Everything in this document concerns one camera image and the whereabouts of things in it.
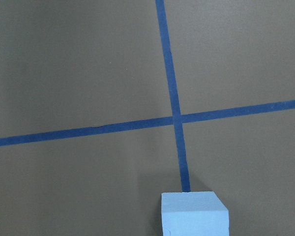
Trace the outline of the light blue foam block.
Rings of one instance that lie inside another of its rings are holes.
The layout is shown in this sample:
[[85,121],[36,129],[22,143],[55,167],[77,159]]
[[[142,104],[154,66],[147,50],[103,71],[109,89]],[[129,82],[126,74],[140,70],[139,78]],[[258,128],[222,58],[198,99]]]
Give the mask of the light blue foam block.
[[228,236],[229,211],[212,191],[161,195],[164,236]]

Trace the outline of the blue tape line lengthwise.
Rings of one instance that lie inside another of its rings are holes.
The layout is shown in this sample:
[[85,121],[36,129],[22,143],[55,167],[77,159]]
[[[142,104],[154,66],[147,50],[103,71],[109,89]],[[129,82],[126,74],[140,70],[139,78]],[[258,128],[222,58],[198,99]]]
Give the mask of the blue tape line lengthwise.
[[165,72],[167,77],[167,84],[169,90],[170,104],[172,110],[172,120],[175,132],[175,140],[177,147],[178,166],[180,173],[181,189],[182,192],[190,192],[190,177],[188,164],[186,159],[185,140],[181,119],[181,110],[179,104],[179,96],[177,90],[177,82],[175,75],[175,68],[173,63],[173,56],[171,52],[170,36],[168,31],[165,3],[163,0],[157,0],[156,12],[158,18],[160,39],[162,44]]

